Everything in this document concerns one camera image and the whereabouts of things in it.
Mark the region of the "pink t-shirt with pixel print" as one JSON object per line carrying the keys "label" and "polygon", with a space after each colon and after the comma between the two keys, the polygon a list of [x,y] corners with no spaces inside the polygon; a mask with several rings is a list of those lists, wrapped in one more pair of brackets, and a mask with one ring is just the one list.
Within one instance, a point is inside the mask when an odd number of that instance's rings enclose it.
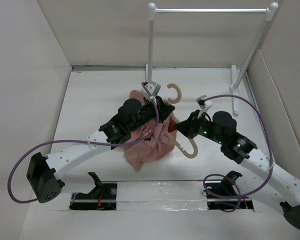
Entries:
{"label": "pink t-shirt with pixel print", "polygon": [[[132,90],[129,94],[130,99],[137,99],[142,106],[145,105],[144,96],[139,90]],[[171,141],[166,133],[169,133],[174,139],[177,137],[177,130],[174,128],[175,122],[169,116],[163,123],[159,123],[150,138],[146,138],[135,145],[125,147],[124,157],[127,162],[138,172],[145,163],[159,161],[168,155],[174,148],[175,144]],[[155,127],[156,120],[143,125],[131,133],[128,142],[138,140],[149,134]]]}

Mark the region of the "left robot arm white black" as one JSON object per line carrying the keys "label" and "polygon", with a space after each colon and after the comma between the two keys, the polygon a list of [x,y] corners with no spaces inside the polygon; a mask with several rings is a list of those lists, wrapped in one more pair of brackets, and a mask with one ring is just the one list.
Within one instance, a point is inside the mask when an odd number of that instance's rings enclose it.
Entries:
{"label": "left robot arm white black", "polygon": [[65,186],[62,177],[76,166],[96,155],[109,152],[116,147],[129,146],[132,133],[154,120],[163,123],[175,107],[159,96],[145,105],[134,98],[126,100],[107,123],[101,125],[87,140],[73,140],[72,146],[57,153],[30,158],[27,180],[41,204],[56,198]]}

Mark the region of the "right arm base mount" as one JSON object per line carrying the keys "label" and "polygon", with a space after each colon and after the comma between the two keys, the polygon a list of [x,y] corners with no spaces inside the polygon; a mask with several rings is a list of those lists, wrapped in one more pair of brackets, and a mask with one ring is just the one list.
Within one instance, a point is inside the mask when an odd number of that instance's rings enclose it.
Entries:
{"label": "right arm base mount", "polygon": [[253,201],[248,196],[239,201],[236,181],[243,175],[230,171],[227,175],[210,174],[204,178],[202,195],[206,197],[208,210],[231,213],[235,210],[254,210]]}

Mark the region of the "white clothes rack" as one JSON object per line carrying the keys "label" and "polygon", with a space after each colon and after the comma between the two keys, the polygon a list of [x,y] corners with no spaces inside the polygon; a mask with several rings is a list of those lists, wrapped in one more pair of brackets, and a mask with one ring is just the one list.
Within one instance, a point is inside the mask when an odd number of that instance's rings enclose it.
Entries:
{"label": "white clothes rack", "polygon": [[260,7],[148,0],[144,9],[146,81],[158,82],[153,76],[156,67],[227,68],[222,93],[231,95],[230,109],[238,116],[244,76],[279,6],[277,0],[262,2]]}

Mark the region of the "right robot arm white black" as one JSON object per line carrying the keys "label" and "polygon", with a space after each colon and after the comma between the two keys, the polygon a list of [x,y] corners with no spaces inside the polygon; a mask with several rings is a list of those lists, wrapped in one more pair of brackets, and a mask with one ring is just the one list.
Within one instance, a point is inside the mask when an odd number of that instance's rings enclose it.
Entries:
{"label": "right robot arm white black", "polygon": [[218,111],[209,119],[196,110],[175,128],[189,139],[200,135],[220,144],[220,151],[228,159],[267,181],[278,196],[283,217],[300,230],[300,180],[276,163],[270,163],[253,141],[238,133],[237,122],[228,112]]}

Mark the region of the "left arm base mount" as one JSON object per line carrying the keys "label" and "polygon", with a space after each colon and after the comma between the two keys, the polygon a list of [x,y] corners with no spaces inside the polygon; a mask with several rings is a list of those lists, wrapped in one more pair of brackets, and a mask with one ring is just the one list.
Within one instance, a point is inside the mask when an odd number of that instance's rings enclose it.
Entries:
{"label": "left arm base mount", "polygon": [[95,172],[88,172],[94,187],[88,193],[73,192],[69,209],[74,211],[113,211],[117,209],[117,182],[102,182]]}

